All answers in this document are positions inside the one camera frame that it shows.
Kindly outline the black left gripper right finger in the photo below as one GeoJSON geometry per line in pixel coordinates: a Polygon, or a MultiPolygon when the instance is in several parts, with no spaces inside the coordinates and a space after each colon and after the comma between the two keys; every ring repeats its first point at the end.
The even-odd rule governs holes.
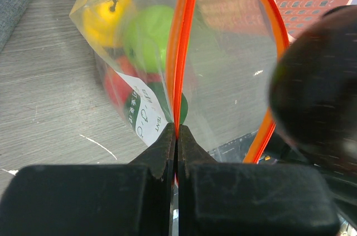
{"type": "Polygon", "coordinates": [[[221,163],[187,126],[177,140],[179,235],[336,235],[329,188],[304,165],[221,163]]]}

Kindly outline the yellow pear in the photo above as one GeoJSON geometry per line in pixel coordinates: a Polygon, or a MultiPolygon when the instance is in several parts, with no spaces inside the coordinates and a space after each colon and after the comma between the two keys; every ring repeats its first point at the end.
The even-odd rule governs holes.
{"type": "Polygon", "coordinates": [[[122,39],[117,28],[132,0],[100,0],[83,11],[84,37],[102,47],[118,48],[122,39]]]}

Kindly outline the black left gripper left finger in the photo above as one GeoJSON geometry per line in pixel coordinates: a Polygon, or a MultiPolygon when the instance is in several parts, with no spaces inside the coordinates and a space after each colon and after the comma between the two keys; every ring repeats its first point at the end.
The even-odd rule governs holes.
{"type": "Polygon", "coordinates": [[[2,235],[170,235],[175,128],[128,164],[31,165],[1,198],[2,235]]]}

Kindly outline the green apple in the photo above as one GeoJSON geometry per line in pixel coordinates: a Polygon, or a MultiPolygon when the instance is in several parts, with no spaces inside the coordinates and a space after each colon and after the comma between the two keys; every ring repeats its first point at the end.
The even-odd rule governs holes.
{"type": "Polygon", "coordinates": [[[174,9],[153,5],[140,10],[123,33],[123,47],[129,61],[147,73],[166,67],[166,51],[174,9]]]}

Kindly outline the red apple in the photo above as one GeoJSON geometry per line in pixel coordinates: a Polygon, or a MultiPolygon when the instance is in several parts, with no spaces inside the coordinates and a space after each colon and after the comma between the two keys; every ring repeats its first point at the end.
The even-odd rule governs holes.
{"type": "MultiPolygon", "coordinates": [[[[140,78],[145,83],[161,81],[159,74],[145,73],[143,70],[135,68],[125,55],[120,56],[115,61],[126,75],[140,78]]],[[[111,67],[108,67],[105,73],[104,88],[110,101],[118,107],[126,102],[132,92],[132,88],[111,67]]]]}

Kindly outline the clear zip bag orange zipper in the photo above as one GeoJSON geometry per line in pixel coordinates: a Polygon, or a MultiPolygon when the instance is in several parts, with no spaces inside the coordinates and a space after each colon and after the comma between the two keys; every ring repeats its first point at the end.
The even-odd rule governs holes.
{"type": "MultiPolygon", "coordinates": [[[[70,11],[70,19],[83,37],[83,11],[99,1],[76,0],[70,11]]],[[[274,131],[267,87],[288,37],[275,1],[260,1],[267,15],[267,35],[215,30],[204,21],[196,0],[132,0],[117,28],[121,47],[102,47],[84,37],[94,50],[103,87],[105,73],[111,67],[141,97],[135,129],[124,115],[125,103],[118,107],[110,102],[144,146],[154,144],[165,126],[173,124],[176,137],[180,135],[179,126],[187,126],[196,142],[220,162],[258,163],[264,158],[274,131]],[[126,56],[123,33],[130,20],[140,10],[157,4],[174,9],[166,67],[157,73],[172,122],[166,120],[148,83],[124,74],[115,61],[126,56]],[[180,124],[182,94],[188,113],[180,124]]]]}

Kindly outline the dark plum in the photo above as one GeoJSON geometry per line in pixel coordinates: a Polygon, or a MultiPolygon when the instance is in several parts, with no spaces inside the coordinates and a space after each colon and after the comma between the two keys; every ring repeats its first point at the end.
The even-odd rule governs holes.
{"type": "Polygon", "coordinates": [[[356,6],[338,6],[290,45],[272,73],[278,134],[320,166],[356,174],[356,6]]]}

